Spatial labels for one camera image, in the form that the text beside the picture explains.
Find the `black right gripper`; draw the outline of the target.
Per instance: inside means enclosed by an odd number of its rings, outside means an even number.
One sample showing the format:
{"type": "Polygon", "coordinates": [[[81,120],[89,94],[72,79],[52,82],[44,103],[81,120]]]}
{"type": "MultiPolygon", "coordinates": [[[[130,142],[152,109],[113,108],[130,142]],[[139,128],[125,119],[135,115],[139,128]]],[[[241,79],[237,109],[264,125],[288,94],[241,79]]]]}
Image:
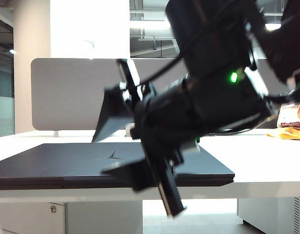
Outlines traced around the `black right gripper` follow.
{"type": "Polygon", "coordinates": [[[101,173],[124,181],[135,192],[158,187],[167,215],[175,217],[185,208],[175,182],[174,167],[184,162],[181,146],[196,143],[198,136],[190,117],[192,103],[187,78],[157,94],[152,82],[140,83],[132,60],[118,59],[117,63],[132,100],[127,108],[119,86],[104,90],[92,143],[124,128],[132,122],[133,113],[135,126],[130,133],[132,138],[141,140],[145,158],[108,166],[101,173]]]}

